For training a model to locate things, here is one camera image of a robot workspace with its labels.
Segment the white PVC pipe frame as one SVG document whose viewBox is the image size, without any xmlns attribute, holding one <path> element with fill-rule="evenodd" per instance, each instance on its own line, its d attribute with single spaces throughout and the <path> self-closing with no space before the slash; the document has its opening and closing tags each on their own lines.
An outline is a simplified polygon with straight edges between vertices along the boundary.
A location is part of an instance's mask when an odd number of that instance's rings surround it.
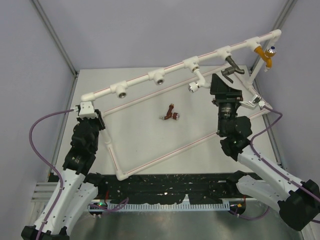
<svg viewBox="0 0 320 240">
<path fill-rule="evenodd" d="M 280 38 L 282 32 L 280 29 L 275 29 L 267 34 L 264 34 L 262 36 L 256 36 L 253 38 L 249 38 L 247 40 L 244 40 L 240 43 L 237 44 L 233 44 L 233 45 L 227 45 L 224 47 L 221 47 L 219 49 L 216 49 L 215 51 L 200 55 L 200 56 L 193 56 L 190 58 L 187 58 L 177 64 L 171 65 L 171 66 L 167 66 L 165 68 L 158 68 L 152 71 L 147 72 L 144 75 L 141 75 L 139 77 L 130 79 L 130 80 L 125 80 L 125 81 L 121 81 L 115 84 L 110 85 L 107 88 L 98 90 L 96 92 L 90 92 L 90 93 L 86 93 L 83 94 L 80 98 L 80 103 L 81 102 L 92 102 L 92 104 L 94 105 L 94 101 L 102 98 L 104 96 L 110 95 L 110 94 L 116 94 L 117 97 L 119 99 L 122 99 L 126 96 L 127 92 L 126 90 L 132 86 L 147 82 L 147 81 L 153 81 L 157 86 L 161 85 L 164 83 L 165 81 L 165 76 L 167 74 L 182 70 L 182 69 L 188 69 L 190 70 L 191 73 L 193 73 L 193 69 L 198 67 L 200 70 L 200 63 L 206 60 L 210 60 L 213 58 L 221 58 L 226 62 L 226 57 L 231 56 L 232 57 L 232 52 L 239 50 L 239 49 L 243 49 L 243 48 L 250 48 L 253 52 L 254 49 L 256 47 L 261 46 L 263 51 L 267 50 L 269 47 L 271 46 L 275 46 L 275 43 L 278 41 L 278 39 Z M 260 94 L 254 89 L 253 87 L 253 81 L 255 79 L 255 77 L 257 76 L 258 72 L 261 70 L 262 66 L 265 65 L 266 63 L 260 58 L 260 56 L 258 55 L 258 63 L 257 65 L 254 67 L 252 75 L 249 77 L 249 79 L 244 79 L 241 76 L 243 74 L 238 74 L 238 73 L 234 73 L 229 75 L 229 77 L 231 78 L 231 76 L 236 76 L 241 82 L 242 85 L 254 96 L 254 95 L 259 95 Z M 218 66 L 210 71 L 207 71 L 205 73 L 202 73 L 202 75 L 204 76 L 205 80 L 207 82 L 209 82 L 206 77 L 209 76 L 210 74 L 216 74 L 216 73 L 220 73 L 221 71 L 228 68 L 230 65 L 226 62 L 224 65 Z M 171 90 L 174 90 L 176 88 L 179 88 L 183 85 L 188 85 L 191 82 L 196 81 L 198 78 L 195 76 L 195 74 L 193 73 L 193 77 L 187 80 L 184 80 L 182 82 L 176 83 L 174 85 L 171 85 L 169 87 L 163 88 L 159 91 L 150 93 L 148 95 L 145 95 L 143 97 L 137 98 L 135 100 L 132 100 L 130 102 L 127 102 L 123 105 L 117 106 L 115 108 L 112 108 L 110 110 L 107 110 L 106 112 L 103 113 L 103 116 L 107 116 L 109 114 L 113 114 L 115 112 L 118 112 L 120 110 L 123 110 L 125 108 L 134 106 L 135 104 L 141 103 L 143 101 L 146 101 L 148 99 L 154 98 L 156 96 L 159 96 L 161 94 L 164 94 L 166 92 L 169 92 Z"/>
</svg>

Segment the white plastic faucet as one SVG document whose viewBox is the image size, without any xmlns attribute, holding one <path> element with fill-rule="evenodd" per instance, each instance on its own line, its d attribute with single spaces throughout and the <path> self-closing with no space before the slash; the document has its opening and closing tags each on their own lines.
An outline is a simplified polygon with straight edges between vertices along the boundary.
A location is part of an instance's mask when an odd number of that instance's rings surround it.
<svg viewBox="0 0 320 240">
<path fill-rule="evenodd" d="M 202 75 L 198 67 L 195 67 L 192 72 L 197 77 L 196 81 L 193 81 L 188 84 L 188 90 L 191 93 L 197 92 L 200 88 L 209 89 L 211 87 L 211 83 L 206 81 L 205 77 Z"/>
</svg>

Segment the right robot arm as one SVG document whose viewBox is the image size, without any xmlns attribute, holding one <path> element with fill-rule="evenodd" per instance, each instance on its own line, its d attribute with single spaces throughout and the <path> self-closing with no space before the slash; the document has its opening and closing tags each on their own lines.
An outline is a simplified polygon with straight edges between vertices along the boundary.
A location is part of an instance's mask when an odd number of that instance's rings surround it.
<svg viewBox="0 0 320 240">
<path fill-rule="evenodd" d="M 217 135 L 222 138 L 224 154 L 262 178 L 259 182 L 237 171 L 226 185 L 227 193 L 231 197 L 243 194 L 257 199 L 278 212 L 290 228 L 301 231 L 320 213 L 319 186 L 311 179 L 302 181 L 257 151 L 251 120 L 237 114 L 240 106 L 269 112 L 272 108 L 257 94 L 245 102 L 242 91 L 227 85 L 216 73 L 211 78 L 210 94 L 218 107 Z"/>
</svg>

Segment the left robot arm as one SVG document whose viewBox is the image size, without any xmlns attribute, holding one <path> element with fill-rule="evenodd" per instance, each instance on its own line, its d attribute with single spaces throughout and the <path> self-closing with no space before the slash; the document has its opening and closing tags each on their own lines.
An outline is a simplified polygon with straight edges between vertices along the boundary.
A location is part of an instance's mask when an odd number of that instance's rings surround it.
<svg viewBox="0 0 320 240">
<path fill-rule="evenodd" d="M 102 114 L 94 109 L 80 113 L 77 120 L 62 171 L 56 172 L 57 186 L 35 223 L 23 228 L 24 240 L 68 240 L 89 203 L 107 193 L 105 178 L 89 172 L 96 159 L 99 133 L 106 128 Z"/>
</svg>

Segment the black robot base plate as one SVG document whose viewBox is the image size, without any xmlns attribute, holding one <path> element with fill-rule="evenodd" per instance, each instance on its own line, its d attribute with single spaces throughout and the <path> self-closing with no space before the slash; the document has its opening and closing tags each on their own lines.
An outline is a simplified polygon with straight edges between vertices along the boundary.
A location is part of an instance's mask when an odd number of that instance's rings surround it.
<svg viewBox="0 0 320 240">
<path fill-rule="evenodd" d="M 244 197 L 230 173 L 212 174 L 136 174 L 125 180 L 104 175 L 95 200 L 118 204 L 174 205 L 188 197 L 192 205 L 221 203 L 223 199 Z"/>
</svg>

